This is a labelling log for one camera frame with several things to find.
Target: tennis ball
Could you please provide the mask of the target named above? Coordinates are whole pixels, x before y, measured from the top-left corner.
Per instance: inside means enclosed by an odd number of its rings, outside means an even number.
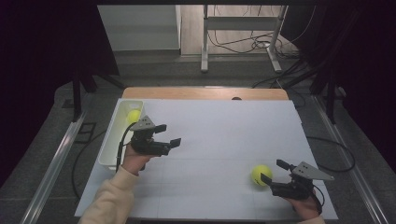
[[[128,113],[128,116],[126,119],[128,121],[128,124],[132,124],[134,122],[137,122],[139,120],[139,117],[140,117],[140,110],[131,110]]]
[[[266,186],[266,184],[262,182],[262,174],[272,178],[271,169],[267,165],[261,164],[253,168],[253,170],[251,171],[251,179],[255,184],[258,184],[260,186]]]

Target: person's arm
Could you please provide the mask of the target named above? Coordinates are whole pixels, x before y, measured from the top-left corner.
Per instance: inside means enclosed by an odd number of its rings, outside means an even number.
[[[294,207],[296,213],[303,220],[298,224],[324,224],[324,219],[319,215],[317,204],[312,197],[306,200],[293,200],[285,198]]]
[[[138,172],[152,157],[137,154],[128,144],[119,170],[97,190],[79,223],[125,223],[134,204],[133,189]]]

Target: white wall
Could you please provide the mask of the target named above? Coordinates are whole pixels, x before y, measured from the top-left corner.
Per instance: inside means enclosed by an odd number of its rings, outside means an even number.
[[[180,49],[180,6],[98,6],[113,51]]]

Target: metal frame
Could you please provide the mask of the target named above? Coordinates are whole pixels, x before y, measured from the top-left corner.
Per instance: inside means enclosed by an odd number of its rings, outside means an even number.
[[[332,121],[328,118],[325,112],[326,106],[323,104],[321,100],[319,100],[319,98],[316,95],[313,95],[312,97],[317,107],[317,110],[323,120],[323,123],[325,124],[330,136],[332,137],[332,140],[346,146],[347,144],[345,143],[343,137],[339,133],[337,126],[335,124],[332,124]],[[352,161],[350,160],[349,155],[340,147],[339,147],[339,153],[346,166],[350,167],[352,165]],[[349,171],[349,173],[353,182],[355,183],[356,189],[358,190],[363,201],[365,202],[367,209],[373,218],[374,223],[388,224],[389,223],[388,219],[385,216],[381,204],[379,203],[378,199],[375,197],[373,190],[365,180],[363,174],[361,173],[361,169],[359,169],[358,165],[356,164],[355,167]]]
[[[201,53],[201,71],[208,71],[208,44],[209,30],[242,30],[242,31],[274,31],[269,45],[266,45],[268,57],[276,73],[281,73],[279,61],[275,53],[275,45],[282,26],[286,6],[281,6],[277,17],[208,17],[207,5],[204,5],[204,43]]]
[[[64,165],[64,160],[69,153],[71,146],[78,134],[82,121],[87,115],[89,105],[93,99],[92,93],[87,93],[83,100],[82,111],[76,122],[72,122],[64,135],[64,139],[59,145],[50,165],[41,180],[38,189],[35,191],[35,196],[27,207],[25,214],[22,217],[21,223],[36,223],[47,199],[52,191],[53,185],[58,178],[59,173]]]

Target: white plastic container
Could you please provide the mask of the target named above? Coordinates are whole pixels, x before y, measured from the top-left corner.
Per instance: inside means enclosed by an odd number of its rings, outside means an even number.
[[[142,101],[128,99],[119,99],[117,101],[98,157],[99,164],[105,166],[110,171],[116,170],[119,143],[126,128],[130,125],[127,120],[128,113],[136,109],[140,110],[139,118],[143,118],[146,115]],[[127,133],[124,143],[128,143],[131,140],[133,133],[131,131]]]

